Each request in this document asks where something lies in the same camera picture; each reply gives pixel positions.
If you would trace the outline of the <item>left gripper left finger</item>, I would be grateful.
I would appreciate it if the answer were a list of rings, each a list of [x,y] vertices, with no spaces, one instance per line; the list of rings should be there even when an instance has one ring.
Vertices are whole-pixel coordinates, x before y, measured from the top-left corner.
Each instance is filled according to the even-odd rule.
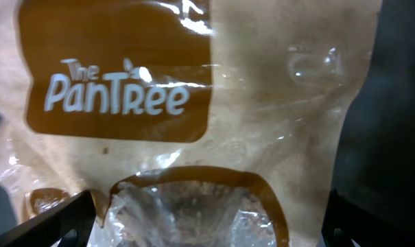
[[[96,210],[89,191],[0,234],[0,247],[86,247]]]

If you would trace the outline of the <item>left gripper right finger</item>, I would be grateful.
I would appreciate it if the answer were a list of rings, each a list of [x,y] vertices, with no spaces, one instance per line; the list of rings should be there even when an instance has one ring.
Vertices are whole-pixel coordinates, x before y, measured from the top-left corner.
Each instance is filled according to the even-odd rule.
[[[398,247],[410,243],[409,237],[359,206],[334,189],[322,225],[326,247]]]

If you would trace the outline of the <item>beige PanTree snack pouch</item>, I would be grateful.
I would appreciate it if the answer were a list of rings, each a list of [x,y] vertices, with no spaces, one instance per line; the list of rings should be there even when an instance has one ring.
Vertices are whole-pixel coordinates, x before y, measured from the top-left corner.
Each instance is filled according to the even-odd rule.
[[[376,0],[0,1],[0,185],[42,245],[314,246]]]

